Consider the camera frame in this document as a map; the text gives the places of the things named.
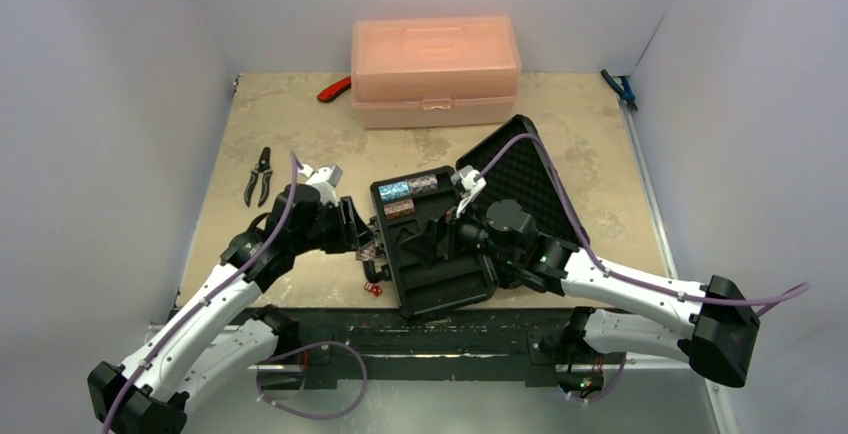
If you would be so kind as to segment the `blue poker chip stack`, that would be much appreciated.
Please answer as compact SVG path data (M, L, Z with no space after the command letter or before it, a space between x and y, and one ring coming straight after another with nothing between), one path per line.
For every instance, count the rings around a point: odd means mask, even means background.
M411 195L411 188L407 181L398 181L389 184L382 184L377 187L380 199L383 202L390 202L398 199L403 199Z

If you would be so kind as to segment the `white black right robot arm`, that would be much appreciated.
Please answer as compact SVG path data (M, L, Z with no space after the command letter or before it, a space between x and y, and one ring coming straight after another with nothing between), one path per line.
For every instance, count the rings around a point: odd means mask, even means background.
M514 200L491 204L483 216L451 208L420 233L403 230L398 244L427 266L481 254L513 283L603 303L601 309L574 309L558 341L539 345L562 357L584 361L634 352L685 362L727 387L747 382L760 318L726 278L700 284L604 263L586 248L540 231Z

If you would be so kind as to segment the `black plastic poker case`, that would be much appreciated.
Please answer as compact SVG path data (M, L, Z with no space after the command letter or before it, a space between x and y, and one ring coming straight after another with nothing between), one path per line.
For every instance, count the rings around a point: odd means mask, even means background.
M584 229L567 216L533 121L515 115L454 166L371 184L385 272L402 316L490 299L497 289L560 293Z

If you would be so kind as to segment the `red dice pair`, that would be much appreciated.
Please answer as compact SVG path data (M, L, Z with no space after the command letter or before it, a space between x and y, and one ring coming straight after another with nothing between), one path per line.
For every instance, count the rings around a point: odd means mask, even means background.
M380 297L383 294L383 290L378 284L367 282L363 286L363 289L365 291L373 294L375 297Z

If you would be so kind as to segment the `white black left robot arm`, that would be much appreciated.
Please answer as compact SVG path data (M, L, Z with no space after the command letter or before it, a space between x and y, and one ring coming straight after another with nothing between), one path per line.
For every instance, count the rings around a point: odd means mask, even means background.
M311 251L354 252L373 238L353 200L330 200L315 186L292 183L269 213L236 235L202 287L153 338L117 365L98 364L87 384L105 433L179 433L191 409L255 363L304 365L314 349L301 342L299 323L272 305L254 313L228 339L219 334L296 258Z

